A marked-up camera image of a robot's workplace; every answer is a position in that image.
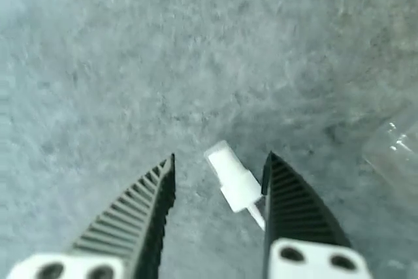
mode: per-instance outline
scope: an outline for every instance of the gray textured floor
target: gray textured floor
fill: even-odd
[[[418,213],[359,147],[418,96],[417,22],[418,0],[0,0],[0,276],[175,152],[161,277],[259,278],[263,234],[202,156],[227,139],[257,176],[270,149],[292,163],[377,278],[399,278]]]

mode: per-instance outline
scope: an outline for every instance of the white plastic part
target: white plastic part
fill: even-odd
[[[263,215],[254,205],[261,198],[261,186],[223,140],[204,154],[221,184],[221,191],[233,212],[248,208],[257,224],[264,230]]]
[[[268,279],[318,278],[372,279],[372,275],[364,258],[349,248],[288,238],[271,245]]]
[[[117,257],[106,256],[71,256],[65,254],[36,254],[16,264],[7,279],[38,279],[42,270],[50,265],[61,265],[59,279],[88,279],[99,269],[108,267],[112,270],[112,279],[123,278],[123,263]]]

